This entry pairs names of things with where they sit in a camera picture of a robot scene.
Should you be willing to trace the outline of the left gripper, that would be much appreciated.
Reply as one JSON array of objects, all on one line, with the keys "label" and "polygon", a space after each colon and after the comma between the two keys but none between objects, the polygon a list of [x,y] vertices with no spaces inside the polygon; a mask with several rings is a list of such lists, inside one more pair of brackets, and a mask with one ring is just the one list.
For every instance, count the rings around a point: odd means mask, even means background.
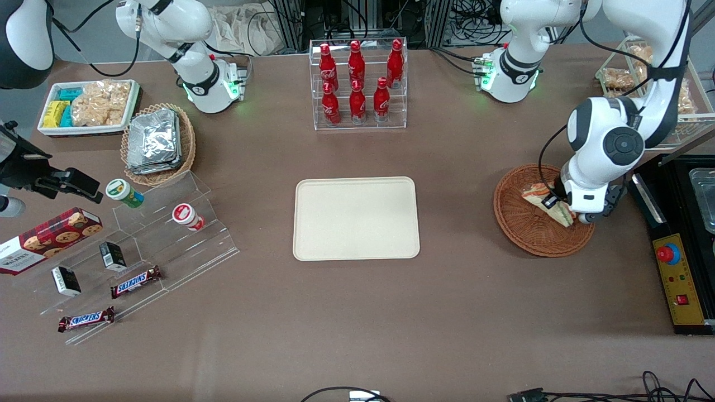
[{"label": "left gripper", "polygon": [[[567,163],[561,172],[561,181],[570,196],[570,209],[576,213],[602,213],[611,181],[614,179],[614,164]],[[559,205],[561,198],[548,193],[541,201],[546,209]]]}]

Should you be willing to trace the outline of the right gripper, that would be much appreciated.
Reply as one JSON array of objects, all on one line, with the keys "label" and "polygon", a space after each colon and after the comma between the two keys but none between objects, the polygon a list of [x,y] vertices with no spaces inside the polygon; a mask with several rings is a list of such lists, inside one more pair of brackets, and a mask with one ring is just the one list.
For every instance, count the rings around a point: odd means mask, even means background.
[{"label": "right gripper", "polygon": [[1,183],[16,190],[33,190],[48,199],[58,193],[76,194],[101,203],[104,198],[100,182],[81,170],[70,167],[51,176],[49,160],[53,155],[44,152],[15,132],[16,124],[2,124]]}]

